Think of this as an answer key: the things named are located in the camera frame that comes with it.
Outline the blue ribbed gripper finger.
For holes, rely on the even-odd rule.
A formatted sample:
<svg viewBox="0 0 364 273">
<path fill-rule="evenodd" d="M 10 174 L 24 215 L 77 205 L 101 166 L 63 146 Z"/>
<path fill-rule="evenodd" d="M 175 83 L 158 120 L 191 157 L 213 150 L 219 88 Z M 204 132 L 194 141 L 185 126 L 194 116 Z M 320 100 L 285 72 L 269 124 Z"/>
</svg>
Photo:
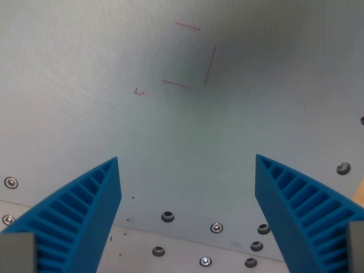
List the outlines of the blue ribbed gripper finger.
<svg viewBox="0 0 364 273">
<path fill-rule="evenodd" d="M 255 197 L 290 272 L 349 272 L 348 224 L 363 208 L 323 183 L 262 155 Z"/>
<path fill-rule="evenodd" d="M 121 200 L 114 157 L 56 190 L 1 233 L 35 236 L 38 272 L 96 272 Z"/>
</svg>

